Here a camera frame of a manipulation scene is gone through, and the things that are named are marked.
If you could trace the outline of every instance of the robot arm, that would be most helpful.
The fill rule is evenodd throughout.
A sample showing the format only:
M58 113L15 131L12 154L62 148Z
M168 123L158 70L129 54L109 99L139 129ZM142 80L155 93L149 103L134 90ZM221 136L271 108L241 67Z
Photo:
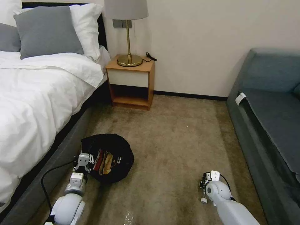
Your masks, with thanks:
M257 220L242 204L232 200L229 187L219 181L220 173L211 171L206 173L203 180L200 182L200 187L203 189L203 203L207 203L205 195L217 207L220 219L224 225L259 225Z
M89 163L94 164L93 156L80 153L70 182L65 189L65 196L55 202L45 225L76 225L78 223L85 206L82 197L87 183L87 175L91 171Z

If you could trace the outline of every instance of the wooden nightstand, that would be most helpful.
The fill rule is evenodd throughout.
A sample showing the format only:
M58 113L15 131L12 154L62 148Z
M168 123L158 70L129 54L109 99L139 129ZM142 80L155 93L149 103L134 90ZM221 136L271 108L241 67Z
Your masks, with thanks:
M117 64L117 57L106 66L112 105L150 110L155 62L144 61L136 67L122 67Z

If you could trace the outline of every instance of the sofa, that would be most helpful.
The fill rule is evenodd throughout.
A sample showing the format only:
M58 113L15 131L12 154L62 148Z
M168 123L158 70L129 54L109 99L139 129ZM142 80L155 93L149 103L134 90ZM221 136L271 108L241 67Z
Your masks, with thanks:
M251 49L227 99L270 225L300 224L299 83L300 52Z

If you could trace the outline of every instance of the floor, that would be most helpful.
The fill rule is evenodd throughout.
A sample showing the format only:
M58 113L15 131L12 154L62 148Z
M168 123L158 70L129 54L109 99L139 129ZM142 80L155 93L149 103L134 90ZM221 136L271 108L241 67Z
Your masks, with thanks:
M123 136L135 161L116 184L89 179L79 225L222 224L212 203L200 202L198 182L210 170L220 171L232 195L267 224L225 102L155 95L150 111L99 105L87 136L99 133ZM47 214L43 204L28 225L43 224Z

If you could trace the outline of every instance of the white wall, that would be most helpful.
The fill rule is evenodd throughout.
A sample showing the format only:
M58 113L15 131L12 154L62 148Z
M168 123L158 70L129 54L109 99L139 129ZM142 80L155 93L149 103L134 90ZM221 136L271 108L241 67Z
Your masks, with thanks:
M131 29L132 53L158 59L155 90L228 96L250 48L300 49L299 8L298 0L148 0L149 17ZM125 29L109 19L105 27L111 55L127 53Z

